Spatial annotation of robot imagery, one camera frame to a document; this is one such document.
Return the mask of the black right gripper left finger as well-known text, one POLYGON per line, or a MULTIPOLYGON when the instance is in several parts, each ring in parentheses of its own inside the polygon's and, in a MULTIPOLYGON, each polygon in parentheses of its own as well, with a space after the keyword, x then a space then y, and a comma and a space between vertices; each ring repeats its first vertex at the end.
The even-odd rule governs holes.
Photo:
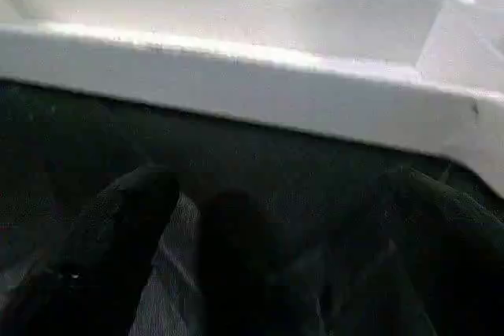
POLYGON ((9 335, 127 335, 180 198, 176 175, 143 166, 80 211, 7 301, 9 335))

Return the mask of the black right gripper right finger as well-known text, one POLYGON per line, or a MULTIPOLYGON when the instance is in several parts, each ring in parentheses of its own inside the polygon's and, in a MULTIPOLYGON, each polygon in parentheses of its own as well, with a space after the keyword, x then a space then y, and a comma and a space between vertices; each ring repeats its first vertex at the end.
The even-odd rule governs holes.
POLYGON ((439 335, 503 333, 503 223, 417 170, 382 176, 384 229, 439 335))

